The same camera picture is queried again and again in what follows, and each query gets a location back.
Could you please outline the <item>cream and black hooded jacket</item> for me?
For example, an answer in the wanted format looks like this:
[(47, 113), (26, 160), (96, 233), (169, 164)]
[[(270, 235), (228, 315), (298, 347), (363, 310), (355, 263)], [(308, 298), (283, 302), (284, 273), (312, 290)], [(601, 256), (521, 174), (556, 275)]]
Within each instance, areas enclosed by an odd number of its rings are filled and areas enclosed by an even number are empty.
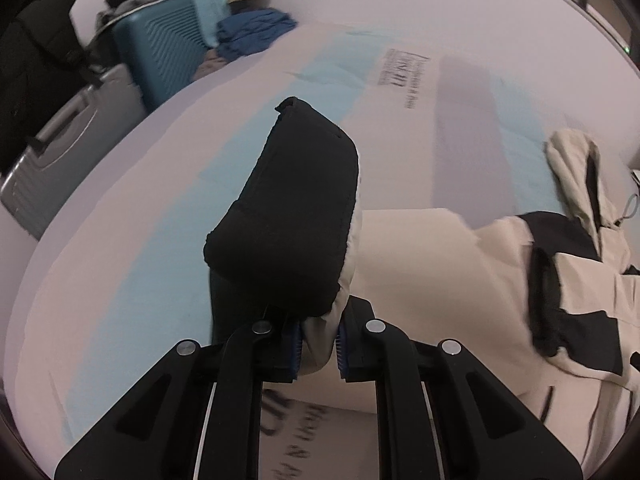
[(352, 297), (410, 339), (455, 339), (576, 458), (581, 479), (639, 461), (639, 269), (599, 145), (564, 128), (544, 154), (559, 211), (470, 228), (442, 208), (359, 208), (360, 160), (306, 102), (278, 108), (240, 196), (208, 234), (214, 339), (300, 328), (294, 382), (265, 382), (256, 479), (375, 479), (370, 382), (345, 382), (336, 337)]

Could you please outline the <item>folded dark blue garment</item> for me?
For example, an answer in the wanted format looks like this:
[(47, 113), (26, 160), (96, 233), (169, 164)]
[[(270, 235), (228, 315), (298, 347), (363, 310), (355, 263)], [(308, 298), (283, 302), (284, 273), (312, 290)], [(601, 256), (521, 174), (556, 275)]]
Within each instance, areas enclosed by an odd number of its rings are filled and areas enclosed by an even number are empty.
[(267, 50), (278, 38), (297, 26), (288, 13), (262, 9), (233, 14), (217, 25), (217, 54), (232, 62)]

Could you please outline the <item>striped pastel bed sheet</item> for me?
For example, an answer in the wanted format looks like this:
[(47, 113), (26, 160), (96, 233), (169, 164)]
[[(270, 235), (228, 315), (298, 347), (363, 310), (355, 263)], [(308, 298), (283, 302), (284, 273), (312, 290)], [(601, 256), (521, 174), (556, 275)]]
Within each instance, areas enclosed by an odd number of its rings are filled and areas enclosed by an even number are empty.
[(582, 126), (465, 58), (327, 24), (296, 28), (186, 87), (76, 190), (16, 296), (4, 391), (46, 474), (170, 347), (209, 342), (205, 237), (289, 96), (354, 140), (363, 209), (447, 208), (473, 229), (559, 211), (544, 142)]

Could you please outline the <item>teal hard-shell suitcase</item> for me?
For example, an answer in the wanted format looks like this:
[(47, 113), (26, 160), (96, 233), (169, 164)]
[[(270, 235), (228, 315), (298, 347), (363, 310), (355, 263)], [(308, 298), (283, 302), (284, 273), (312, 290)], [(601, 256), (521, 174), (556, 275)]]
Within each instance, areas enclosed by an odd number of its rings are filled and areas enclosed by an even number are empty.
[(192, 82), (207, 51), (192, 0), (134, 10), (113, 26), (112, 37), (150, 112)]

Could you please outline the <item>black bag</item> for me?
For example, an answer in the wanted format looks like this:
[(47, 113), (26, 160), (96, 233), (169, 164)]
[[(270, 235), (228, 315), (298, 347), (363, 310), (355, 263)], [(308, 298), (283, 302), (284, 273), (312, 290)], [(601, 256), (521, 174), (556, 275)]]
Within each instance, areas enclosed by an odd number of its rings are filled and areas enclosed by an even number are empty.
[(1, 173), (92, 79), (70, 10), (76, 0), (27, 0), (1, 35)]

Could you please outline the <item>light blue folded cloth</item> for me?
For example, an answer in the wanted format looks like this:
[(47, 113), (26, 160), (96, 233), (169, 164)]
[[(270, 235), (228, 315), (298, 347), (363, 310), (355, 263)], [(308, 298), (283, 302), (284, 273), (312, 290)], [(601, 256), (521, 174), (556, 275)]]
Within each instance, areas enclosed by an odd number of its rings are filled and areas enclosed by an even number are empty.
[(206, 47), (218, 46), (218, 23), (230, 15), (228, 0), (191, 0), (202, 39)]

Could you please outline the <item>grey hard-shell suitcase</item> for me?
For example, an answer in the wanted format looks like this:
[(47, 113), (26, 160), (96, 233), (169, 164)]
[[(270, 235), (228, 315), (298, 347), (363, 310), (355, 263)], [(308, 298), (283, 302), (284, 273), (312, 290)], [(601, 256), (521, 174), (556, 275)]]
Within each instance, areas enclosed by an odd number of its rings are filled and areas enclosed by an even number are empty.
[(4, 178), (1, 201), (36, 240), (93, 168), (142, 122), (142, 94), (118, 64), (70, 99)]

